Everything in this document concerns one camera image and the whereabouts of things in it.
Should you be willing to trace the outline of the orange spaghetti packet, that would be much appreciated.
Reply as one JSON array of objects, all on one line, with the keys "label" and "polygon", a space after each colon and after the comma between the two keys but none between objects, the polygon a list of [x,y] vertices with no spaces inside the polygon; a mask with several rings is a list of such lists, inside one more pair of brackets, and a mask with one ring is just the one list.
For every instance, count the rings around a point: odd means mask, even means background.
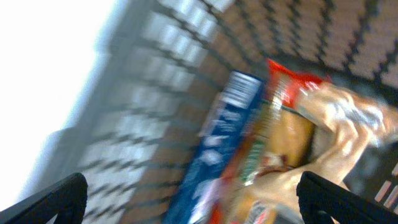
[{"label": "orange spaghetti packet", "polygon": [[283,206],[253,196],[244,188],[257,178],[289,171],[307,160],[315,125],[294,110],[294,103],[300,90],[316,88],[323,79],[295,73],[271,59],[267,63],[270,79],[265,99],[220,177],[208,223],[300,221]]}]

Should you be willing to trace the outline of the blue pasta box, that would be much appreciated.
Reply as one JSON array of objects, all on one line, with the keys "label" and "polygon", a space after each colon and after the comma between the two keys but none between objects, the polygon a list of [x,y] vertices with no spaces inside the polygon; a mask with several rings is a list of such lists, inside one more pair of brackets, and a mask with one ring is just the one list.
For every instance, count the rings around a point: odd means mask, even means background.
[{"label": "blue pasta box", "polygon": [[257,113],[264,80],[234,70],[201,131],[200,143],[162,223],[206,223],[221,175]]}]

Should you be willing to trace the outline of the beige food pouch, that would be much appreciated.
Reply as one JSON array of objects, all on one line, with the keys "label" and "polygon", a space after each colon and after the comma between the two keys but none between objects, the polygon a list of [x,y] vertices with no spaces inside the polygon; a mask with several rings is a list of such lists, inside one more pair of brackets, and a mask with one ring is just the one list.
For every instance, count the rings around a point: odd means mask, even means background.
[{"label": "beige food pouch", "polygon": [[339,185],[368,146],[397,140],[397,108],[330,83],[301,92],[295,109],[323,131],[315,135],[322,153],[304,166],[271,172],[243,188],[231,221],[264,223],[281,206],[299,214],[297,186],[305,171]]}]

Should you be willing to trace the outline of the grey plastic basket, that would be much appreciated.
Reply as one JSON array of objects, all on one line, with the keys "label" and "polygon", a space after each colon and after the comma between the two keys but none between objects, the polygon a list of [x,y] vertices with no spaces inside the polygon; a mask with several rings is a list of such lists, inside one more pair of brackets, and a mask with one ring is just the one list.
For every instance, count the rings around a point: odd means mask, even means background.
[{"label": "grey plastic basket", "polygon": [[160,223],[232,70],[267,59],[397,104],[397,2],[125,1],[77,121],[28,195],[81,172],[85,223]]}]

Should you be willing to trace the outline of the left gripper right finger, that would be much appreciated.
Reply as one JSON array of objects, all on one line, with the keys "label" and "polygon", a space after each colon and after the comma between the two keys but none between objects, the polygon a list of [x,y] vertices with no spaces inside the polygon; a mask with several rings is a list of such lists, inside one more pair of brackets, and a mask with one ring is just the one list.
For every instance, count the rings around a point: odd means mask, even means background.
[{"label": "left gripper right finger", "polygon": [[305,223],[382,224],[397,223],[397,215],[382,206],[305,171],[297,186],[300,214]]}]

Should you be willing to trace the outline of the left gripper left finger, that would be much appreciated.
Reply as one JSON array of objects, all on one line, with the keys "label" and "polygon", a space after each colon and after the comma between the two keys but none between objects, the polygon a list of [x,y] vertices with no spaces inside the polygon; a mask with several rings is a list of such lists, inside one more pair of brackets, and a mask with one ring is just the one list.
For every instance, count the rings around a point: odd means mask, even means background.
[{"label": "left gripper left finger", "polygon": [[88,199],[88,184],[76,172],[1,212],[1,224],[81,224]]}]

